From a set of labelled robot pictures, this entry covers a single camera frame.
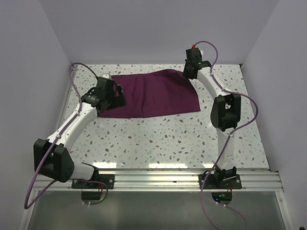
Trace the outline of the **purple cloth wrap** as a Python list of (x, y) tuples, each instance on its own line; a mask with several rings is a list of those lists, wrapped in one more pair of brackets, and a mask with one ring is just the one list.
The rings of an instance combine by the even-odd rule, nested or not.
[(103, 118), (150, 118), (199, 112), (197, 92), (182, 72), (164, 69), (152, 73), (113, 75), (122, 86), (126, 105), (103, 111)]

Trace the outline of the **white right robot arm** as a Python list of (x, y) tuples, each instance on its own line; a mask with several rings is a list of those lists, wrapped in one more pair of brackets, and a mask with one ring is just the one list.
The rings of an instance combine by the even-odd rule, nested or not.
[(241, 118), (241, 96), (226, 92), (218, 80), (207, 74), (206, 69), (211, 67), (209, 61), (202, 60), (202, 52), (195, 45), (186, 50), (183, 77), (198, 80), (212, 97), (210, 119), (218, 140), (218, 158), (211, 171), (200, 175), (201, 188), (226, 189), (232, 186), (237, 176), (234, 138), (230, 132), (237, 128)]

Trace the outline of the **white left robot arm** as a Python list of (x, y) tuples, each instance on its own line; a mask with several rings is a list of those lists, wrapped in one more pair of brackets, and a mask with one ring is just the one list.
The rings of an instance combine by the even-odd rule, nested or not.
[(39, 138), (34, 143), (35, 172), (59, 182), (83, 180), (87, 187), (97, 187), (100, 177), (96, 167), (75, 162), (70, 150), (85, 128), (101, 113), (125, 104), (121, 85), (116, 84), (110, 74), (98, 77), (96, 86), (81, 96), (79, 105), (60, 128), (48, 138)]

